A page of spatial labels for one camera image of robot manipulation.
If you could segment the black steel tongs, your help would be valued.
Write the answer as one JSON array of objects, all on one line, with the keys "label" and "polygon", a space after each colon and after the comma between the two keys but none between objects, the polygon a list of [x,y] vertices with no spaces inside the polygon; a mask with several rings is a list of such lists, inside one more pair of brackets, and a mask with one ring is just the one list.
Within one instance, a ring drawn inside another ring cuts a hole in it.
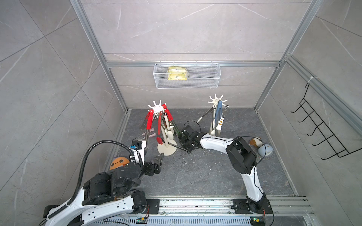
[{"label": "black steel tongs", "polygon": [[183,151],[186,151],[187,152],[187,150],[186,149],[184,149],[184,148],[182,148],[182,147],[180,147],[180,146],[177,146],[177,145],[175,145],[175,144],[173,144],[173,143],[168,143],[169,145],[171,145],[171,146],[173,146],[173,147],[176,147],[176,148],[178,148],[178,149],[181,149],[181,150],[183,150]]}]

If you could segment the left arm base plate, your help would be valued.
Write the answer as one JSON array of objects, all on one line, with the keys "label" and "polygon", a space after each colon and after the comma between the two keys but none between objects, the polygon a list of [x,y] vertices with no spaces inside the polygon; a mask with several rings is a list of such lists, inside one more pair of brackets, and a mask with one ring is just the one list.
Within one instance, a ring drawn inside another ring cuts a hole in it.
[{"label": "left arm base plate", "polygon": [[160,208],[160,199],[147,199],[147,205],[145,208],[142,209],[141,214],[148,214],[148,215],[153,215],[153,214],[159,214],[159,208]]}]

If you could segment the cream utensil stand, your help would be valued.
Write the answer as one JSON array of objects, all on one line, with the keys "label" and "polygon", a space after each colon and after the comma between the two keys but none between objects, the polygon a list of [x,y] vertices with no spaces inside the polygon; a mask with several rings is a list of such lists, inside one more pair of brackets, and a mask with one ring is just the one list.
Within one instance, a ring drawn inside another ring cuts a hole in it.
[{"label": "cream utensil stand", "polygon": [[[158,125],[158,118],[157,117],[158,117],[159,112],[162,111],[163,114],[165,115],[162,105],[163,105],[163,103],[162,103],[161,100],[159,101],[158,104],[155,101],[153,101],[153,106],[149,105],[150,110],[154,110],[153,121],[156,120],[157,125]],[[173,155],[176,152],[177,148],[169,145],[168,143],[170,142],[170,143],[173,143],[173,144],[177,145],[176,141],[174,139],[167,139],[167,141],[164,141],[162,132],[161,132],[161,138],[163,139],[163,144],[160,145],[160,144],[157,143],[158,152],[163,153],[165,156]]]},{"label": "cream utensil stand", "polygon": [[222,125],[225,119],[225,113],[228,110],[229,106],[225,103],[228,100],[223,99],[223,95],[220,97],[217,97],[215,94],[215,97],[210,97],[212,104],[212,121],[209,129],[209,134],[213,136],[220,136]]}]

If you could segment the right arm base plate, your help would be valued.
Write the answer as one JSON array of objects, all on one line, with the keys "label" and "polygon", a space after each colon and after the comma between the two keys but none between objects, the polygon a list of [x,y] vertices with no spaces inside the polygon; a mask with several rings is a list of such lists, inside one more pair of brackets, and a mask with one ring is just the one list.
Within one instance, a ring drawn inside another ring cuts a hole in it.
[{"label": "right arm base plate", "polygon": [[258,202],[247,198],[233,199],[231,209],[234,210],[236,214],[273,214],[273,210],[267,199]]}]

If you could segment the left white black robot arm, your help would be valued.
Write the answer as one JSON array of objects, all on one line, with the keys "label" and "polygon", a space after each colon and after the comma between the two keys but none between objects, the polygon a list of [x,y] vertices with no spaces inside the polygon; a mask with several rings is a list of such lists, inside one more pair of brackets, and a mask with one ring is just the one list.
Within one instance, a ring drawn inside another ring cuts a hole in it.
[{"label": "left white black robot arm", "polygon": [[[91,151],[101,144],[114,144],[129,152],[129,163],[96,174],[82,182],[85,165]],[[110,222],[121,214],[158,214],[159,199],[147,199],[143,191],[136,190],[144,175],[161,172],[163,153],[153,161],[144,160],[145,141],[135,141],[136,146],[126,146],[114,140],[98,141],[85,152],[78,181],[72,197],[61,205],[48,205],[44,209],[41,226],[88,226],[97,220]]]}]

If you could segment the red handled steel tongs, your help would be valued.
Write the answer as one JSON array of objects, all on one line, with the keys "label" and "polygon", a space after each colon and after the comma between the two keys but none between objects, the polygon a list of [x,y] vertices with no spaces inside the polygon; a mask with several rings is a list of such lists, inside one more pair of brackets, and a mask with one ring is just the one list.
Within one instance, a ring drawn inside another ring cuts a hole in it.
[{"label": "red handled steel tongs", "polygon": [[169,111],[169,109],[168,109],[168,107],[166,106],[166,104],[163,104],[162,107],[163,107],[164,113],[167,114],[167,116],[168,116],[168,120],[169,120],[170,124],[173,126],[174,137],[180,138],[180,137],[181,137],[181,132],[180,132],[180,130],[178,129],[177,124],[176,124],[176,122],[174,121],[171,112]]}]

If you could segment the slim white tongs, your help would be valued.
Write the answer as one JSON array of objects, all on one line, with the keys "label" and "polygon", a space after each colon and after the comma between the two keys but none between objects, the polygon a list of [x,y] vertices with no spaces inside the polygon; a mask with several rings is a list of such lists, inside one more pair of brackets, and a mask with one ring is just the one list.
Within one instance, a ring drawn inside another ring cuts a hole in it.
[{"label": "slim white tongs", "polygon": [[229,106],[225,105],[224,108],[218,107],[217,108],[217,115],[216,115],[216,134],[219,136],[222,130],[223,121],[225,118],[225,112],[228,110]]}]

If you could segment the steel tongs with ring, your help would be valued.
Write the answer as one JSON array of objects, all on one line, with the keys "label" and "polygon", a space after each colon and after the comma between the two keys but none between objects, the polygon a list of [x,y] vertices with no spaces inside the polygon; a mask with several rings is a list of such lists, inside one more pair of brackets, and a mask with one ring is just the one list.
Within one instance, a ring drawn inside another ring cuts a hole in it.
[{"label": "steel tongs with ring", "polygon": [[211,107],[209,110],[207,110],[198,120],[197,123],[201,122],[201,120],[203,119],[203,117],[205,117],[207,114],[213,112],[214,107]]}]

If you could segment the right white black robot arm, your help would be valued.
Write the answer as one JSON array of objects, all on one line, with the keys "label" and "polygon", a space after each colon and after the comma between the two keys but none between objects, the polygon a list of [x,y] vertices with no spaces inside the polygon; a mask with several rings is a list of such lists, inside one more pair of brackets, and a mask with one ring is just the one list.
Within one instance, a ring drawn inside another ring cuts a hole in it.
[{"label": "right white black robot arm", "polygon": [[252,213],[259,213],[268,204],[258,174],[256,153],[242,137],[220,138],[202,132],[187,133],[178,136],[185,150],[191,152],[197,148],[216,150],[228,155],[232,167],[241,174],[246,190],[247,205]]}]

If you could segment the long steel white tongs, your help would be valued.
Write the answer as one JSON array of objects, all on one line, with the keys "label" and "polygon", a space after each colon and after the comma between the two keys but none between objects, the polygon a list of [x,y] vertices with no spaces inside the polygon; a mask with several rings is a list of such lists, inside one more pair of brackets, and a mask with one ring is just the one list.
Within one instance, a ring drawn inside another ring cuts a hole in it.
[{"label": "long steel white tongs", "polygon": [[160,118],[161,118],[161,128],[162,128],[163,138],[164,138],[164,141],[167,141],[167,139],[168,139],[168,136],[167,136],[168,130],[167,130],[166,121],[165,121],[163,113],[160,113]]}]

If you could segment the blue handled cream tongs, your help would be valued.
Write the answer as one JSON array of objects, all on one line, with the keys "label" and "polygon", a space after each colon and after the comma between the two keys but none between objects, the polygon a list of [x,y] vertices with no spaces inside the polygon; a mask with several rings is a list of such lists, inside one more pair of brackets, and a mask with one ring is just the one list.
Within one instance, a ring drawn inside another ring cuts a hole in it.
[{"label": "blue handled cream tongs", "polygon": [[223,115],[222,115],[222,100],[216,100],[213,105],[213,122],[211,124],[210,134],[218,136],[221,133],[222,124],[223,124]]}]

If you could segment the red sleeved steel tongs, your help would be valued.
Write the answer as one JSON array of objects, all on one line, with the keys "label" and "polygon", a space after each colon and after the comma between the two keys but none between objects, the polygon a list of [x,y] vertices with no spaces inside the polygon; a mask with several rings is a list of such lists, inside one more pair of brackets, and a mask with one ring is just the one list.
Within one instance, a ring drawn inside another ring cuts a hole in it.
[{"label": "red sleeved steel tongs", "polygon": [[154,118],[154,110],[148,110],[148,113],[140,126],[140,130],[145,130],[145,149],[149,140],[150,130],[152,129],[152,122]]}]

